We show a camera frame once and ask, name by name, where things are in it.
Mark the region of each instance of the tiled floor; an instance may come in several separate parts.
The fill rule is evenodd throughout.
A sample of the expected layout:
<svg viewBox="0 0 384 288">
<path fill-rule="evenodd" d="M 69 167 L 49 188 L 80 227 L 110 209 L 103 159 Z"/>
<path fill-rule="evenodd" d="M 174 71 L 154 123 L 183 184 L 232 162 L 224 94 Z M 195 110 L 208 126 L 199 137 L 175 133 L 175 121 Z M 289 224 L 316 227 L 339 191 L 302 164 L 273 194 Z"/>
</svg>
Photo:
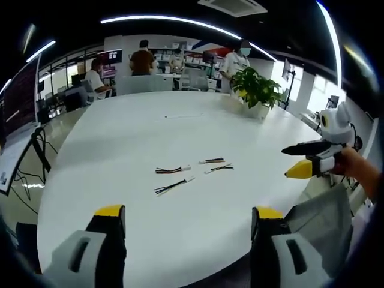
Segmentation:
<svg viewBox="0 0 384 288">
<path fill-rule="evenodd" d="M 50 142 L 56 150 L 60 149 L 65 138 L 68 136 L 77 120 L 79 120 L 79 118 L 83 115 L 84 111 L 85 109 L 78 109 L 70 113 L 61 114 L 53 118 L 45 127 L 46 140 Z M 46 147 L 46 157 L 51 165 L 55 165 L 56 154 L 49 145 Z M 36 174 L 42 177 L 41 162 L 37 158 L 33 149 L 29 149 L 26 153 L 20 165 L 20 170 L 25 173 Z M 29 192 L 31 194 L 30 201 L 26 196 L 26 191 L 23 186 L 26 185 L 25 182 L 22 183 L 21 181 L 14 181 L 12 187 L 29 206 L 38 212 L 40 200 L 44 191 L 44 184 L 38 177 L 35 176 L 26 175 L 26 179 L 28 182 Z M 313 177 L 299 198 L 298 203 L 302 203 L 328 189 L 328 179 Z M 7 226 L 13 231 L 15 230 L 17 222 L 37 224 L 38 220 L 37 214 L 26 207 L 15 195 L 15 192 L 11 190 L 8 197 L 0 194 L 0 207 L 3 218 Z"/>
</svg>

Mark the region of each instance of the round white table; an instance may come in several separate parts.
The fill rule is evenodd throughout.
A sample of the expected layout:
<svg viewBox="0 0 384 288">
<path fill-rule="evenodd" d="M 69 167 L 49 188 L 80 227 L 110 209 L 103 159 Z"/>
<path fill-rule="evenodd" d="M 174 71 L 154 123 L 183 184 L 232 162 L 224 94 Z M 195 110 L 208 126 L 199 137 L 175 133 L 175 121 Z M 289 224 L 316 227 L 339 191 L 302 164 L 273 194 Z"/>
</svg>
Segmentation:
<svg viewBox="0 0 384 288">
<path fill-rule="evenodd" d="M 101 207 L 126 207 L 126 287 L 181 287 L 247 254 L 251 209 L 287 214 L 308 181 L 284 172 L 302 157 L 280 151 L 320 136 L 279 107 L 264 123 L 222 108 L 222 94 L 153 92 L 96 101 L 68 135 L 38 217 L 42 269 L 52 251 Z M 198 164 L 223 157 L 234 170 Z M 156 175 L 155 168 L 191 165 Z M 154 189 L 195 176 L 162 196 Z"/>
</svg>

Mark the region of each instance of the potted plant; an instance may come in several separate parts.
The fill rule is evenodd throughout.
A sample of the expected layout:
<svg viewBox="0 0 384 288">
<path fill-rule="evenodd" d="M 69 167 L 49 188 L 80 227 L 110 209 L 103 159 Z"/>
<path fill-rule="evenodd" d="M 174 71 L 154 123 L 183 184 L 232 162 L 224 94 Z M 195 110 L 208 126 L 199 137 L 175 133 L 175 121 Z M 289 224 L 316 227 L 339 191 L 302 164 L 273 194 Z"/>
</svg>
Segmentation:
<svg viewBox="0 0 384 288">
<path fill-rule="evenodd" d="M 282 93 L 277 92 L 281 87 L 279 84 L 267 80 L 251 67 L 237 72 L 232 78 L 232 86 L 235 92 L 239 91 L 239 97 L 243 99 L 250 114 L 261 120 L 265 119 L 276 101 L 283 97 Z"/>
</svg>

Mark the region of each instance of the brown shirt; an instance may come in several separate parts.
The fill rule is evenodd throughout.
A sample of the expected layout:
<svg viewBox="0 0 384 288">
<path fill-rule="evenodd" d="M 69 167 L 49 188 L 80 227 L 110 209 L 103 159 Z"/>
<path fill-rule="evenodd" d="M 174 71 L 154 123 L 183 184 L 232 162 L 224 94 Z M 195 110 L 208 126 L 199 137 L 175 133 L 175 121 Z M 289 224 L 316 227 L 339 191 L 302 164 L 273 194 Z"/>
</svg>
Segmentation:
<svg viewBox="0 0 384 288">
<path fill-rule="evenodd" d="M 132 54 L 131 62 L 133 62 L 132 75 L 150 74 L 151 64 L 155 61 L 151 52 L 139 50 Z"/>
</svg>

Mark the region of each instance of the green plant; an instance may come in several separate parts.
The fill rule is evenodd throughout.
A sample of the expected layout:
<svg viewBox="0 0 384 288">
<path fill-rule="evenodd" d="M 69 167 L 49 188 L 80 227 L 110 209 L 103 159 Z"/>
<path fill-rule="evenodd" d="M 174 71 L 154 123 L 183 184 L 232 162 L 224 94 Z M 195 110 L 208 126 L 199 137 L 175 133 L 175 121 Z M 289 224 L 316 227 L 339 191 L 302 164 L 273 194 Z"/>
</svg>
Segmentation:
<svg viewBox="0 0 384 288">
<path fill-rule="evenodd" d="M 237 72 L 232 77 L 232 85 L 233 90 L 239 91 L 240 97 L 248 103 L 249 108 L 255 106 L 257 102 L 273 108 L 276 101 L 283 97 L 282 93 L 275 92 L 281 88 L 279 84 L 267 80 L 251 67 Z"/>
</svg>

